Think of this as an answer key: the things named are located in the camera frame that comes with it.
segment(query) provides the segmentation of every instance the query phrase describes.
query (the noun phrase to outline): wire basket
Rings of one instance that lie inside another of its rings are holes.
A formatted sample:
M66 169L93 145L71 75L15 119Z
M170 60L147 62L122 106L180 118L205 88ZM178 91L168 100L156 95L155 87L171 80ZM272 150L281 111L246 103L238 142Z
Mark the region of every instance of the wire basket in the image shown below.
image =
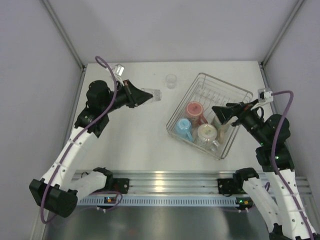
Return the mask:
M186 106L189 102L201 103L203 105L203 115L208 123L211 123L215 116L211 109L212 106L225 106L227 103L239 102L249 103L252 97L253 93L248 90L206 73L199 73L167 123L166 130L172 137L213 156L215 159L224 159L229 153L240 126L229 127L225 133L223 144L220 144L216 151L211 151L178 136L175 133L176 123L179 119L186 118ZM192 129L192 136L196 135L197 127Z

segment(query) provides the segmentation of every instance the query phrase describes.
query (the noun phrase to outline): mug handle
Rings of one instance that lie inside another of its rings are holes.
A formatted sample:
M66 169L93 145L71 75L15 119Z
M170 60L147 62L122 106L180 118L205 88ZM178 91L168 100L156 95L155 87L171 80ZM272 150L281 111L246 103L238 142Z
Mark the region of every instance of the mug handle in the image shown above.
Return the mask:
M191 132L188 131L188 132L186 133L186 136L187 136L187 138L188 138L188 140L189 140L190 142L192 142L192 143L194 142L194 138L192 137Z
M200 125L202 124L201 122L203 124L207 124L208 123L207 119L205 118L205 116L203 114L199 117L199 124Z

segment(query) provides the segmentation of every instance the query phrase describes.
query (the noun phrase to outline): white wall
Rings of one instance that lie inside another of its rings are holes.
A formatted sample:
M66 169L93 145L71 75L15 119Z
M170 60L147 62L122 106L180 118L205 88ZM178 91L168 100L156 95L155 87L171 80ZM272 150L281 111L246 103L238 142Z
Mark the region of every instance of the white wall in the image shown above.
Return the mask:
M295 0L51 0L80 58L262 61Z
M274 91L292 90L288 113L292 154L307 176L320 208L320 1L308 0L288 30L266 71ZM284 110L288 97L277 102Z
M29 184L61 150L80 69L39 0L0 1L0 239L29 239Z

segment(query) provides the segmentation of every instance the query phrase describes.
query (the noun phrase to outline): mug lid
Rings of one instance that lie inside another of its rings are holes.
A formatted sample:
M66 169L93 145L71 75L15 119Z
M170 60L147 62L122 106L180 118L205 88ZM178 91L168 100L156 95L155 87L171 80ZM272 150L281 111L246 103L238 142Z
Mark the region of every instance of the mug lid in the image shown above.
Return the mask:
M187 130L187 129L189 129L191 122L186 118L181 118L181 119L179 119L179 121L176 124L179 127L179 129Z
M204 112L204 107L200 102L192 101L187 104L185 110L189 116L198 117Z
M211 124L207 124L207 123L199 126L197 133L199 138L201 138L201 140L206 142L213 141L218 134L216 128Z

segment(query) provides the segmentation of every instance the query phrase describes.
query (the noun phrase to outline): white table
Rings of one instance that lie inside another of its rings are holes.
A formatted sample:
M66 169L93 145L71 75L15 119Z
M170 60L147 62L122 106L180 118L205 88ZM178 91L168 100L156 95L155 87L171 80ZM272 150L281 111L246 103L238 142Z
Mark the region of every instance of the white table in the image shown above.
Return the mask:
M187 89L200 72L249 90L257 98L257 90L264 88L258 62L136 62L122 63L122 79L129 79L137 88L160 89L162 100L135 109L122 107L109 114L110 122L98 143L88 151L78 170L106 167L111 171L183 171L219 172L246 167L261 170L255 149L259 144L241 127L225 159L213 157L169 136L166 124ZM165 87L165 77L175 74L178 87ZM85 107L89 84L104 80L114 89L110 74L97 63L87 66L76 117ZM265 118L271 114L264 107Z

